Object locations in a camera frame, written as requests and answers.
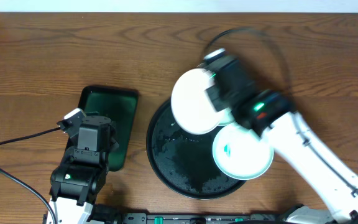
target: black round tray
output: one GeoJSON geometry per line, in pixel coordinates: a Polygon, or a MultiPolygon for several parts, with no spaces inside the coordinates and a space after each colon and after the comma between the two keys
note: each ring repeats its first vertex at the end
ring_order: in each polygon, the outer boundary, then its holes
{"type": "Polygon", "coordinates": [[[223,197],[241,187],[245,181],[221,172],[212,156],[213,140],[222,128],[199,136],[187,133],[175,122],[167,100],[147,130],[147,156],[157,177],[173,191],[196,199],[223,197]]]}

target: green light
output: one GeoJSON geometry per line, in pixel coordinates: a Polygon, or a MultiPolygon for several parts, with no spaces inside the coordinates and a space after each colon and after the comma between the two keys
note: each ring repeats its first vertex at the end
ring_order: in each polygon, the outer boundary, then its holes
{"type": "Polygon", "coordinates": [[[254,106],[254,111],[258,111],[264,106],[265,106],[264,103],[258,103],[257,105],[254,106]]]}

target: wood grain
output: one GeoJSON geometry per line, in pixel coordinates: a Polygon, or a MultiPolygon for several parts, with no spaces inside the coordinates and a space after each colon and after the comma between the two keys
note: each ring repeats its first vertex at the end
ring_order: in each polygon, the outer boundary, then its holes
{"type": "MultiPolygon", "coordinates": [[[[145,134],[177,78],[200,62],[217,33],[250,26],[269,33],[290,64],[296,102],[328,146],[358,173],[358,14],[0,13],[0,141],[55,126],[86,85],[135,88],[141,96],[125,166],[109,173],[98,203],[124,211],[284,212],[323,202],[281,158],[262,177],[217,200],[182,197],[153,173],[145,134]]],[[[254,37],[219,41],[252,65],[262,86],[284,82],[254,37]]],[[[67,137],[51,133],[0,147],[0,166],[48,198],[67,137]]],[[[45,207],[0,175],[0,223],[40,223],[45,207]]]]}

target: white background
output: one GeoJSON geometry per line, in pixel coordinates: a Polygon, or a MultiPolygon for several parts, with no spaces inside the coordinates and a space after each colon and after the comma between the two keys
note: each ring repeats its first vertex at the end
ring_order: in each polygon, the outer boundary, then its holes
{"type": "Polygon", "coordinates": [[[358,12],[358,0],[0,0],[0,12],[358,12]]]}

